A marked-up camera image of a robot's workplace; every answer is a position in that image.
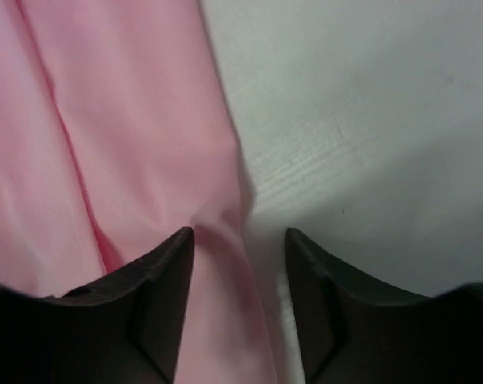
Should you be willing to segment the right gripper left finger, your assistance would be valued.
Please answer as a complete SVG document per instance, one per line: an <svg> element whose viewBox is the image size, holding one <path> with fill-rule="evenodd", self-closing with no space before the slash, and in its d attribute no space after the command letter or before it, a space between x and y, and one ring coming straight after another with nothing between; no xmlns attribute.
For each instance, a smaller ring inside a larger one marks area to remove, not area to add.
<svg viewBox="0 0 483 384"><path fill-rule="evenodd" d="M0 285L0 383L171 383L194 232L62 297Z"/></svg>

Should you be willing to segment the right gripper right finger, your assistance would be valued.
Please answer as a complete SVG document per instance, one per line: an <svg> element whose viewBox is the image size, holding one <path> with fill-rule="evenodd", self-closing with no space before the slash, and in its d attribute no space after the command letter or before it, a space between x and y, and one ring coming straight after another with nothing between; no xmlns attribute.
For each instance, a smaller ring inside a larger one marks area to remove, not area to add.
<svg viewBox="0 0 483 384"><path fill-rule="evenodd" d="M295 228L285 263L307 382L483 383L483 283L427 298Z"/></svg>

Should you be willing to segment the pink t shirt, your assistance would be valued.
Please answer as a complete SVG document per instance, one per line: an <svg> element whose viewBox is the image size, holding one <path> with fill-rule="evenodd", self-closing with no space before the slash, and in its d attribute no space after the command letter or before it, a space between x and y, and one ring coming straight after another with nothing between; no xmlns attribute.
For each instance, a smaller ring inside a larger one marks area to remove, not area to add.
<svg viewBox="0 0 483 384"><path fill-rule="evenodd" d="M183 226L179 383L283 383L249 183L196 1L0 1L0 284L60 295Z"/></svg>

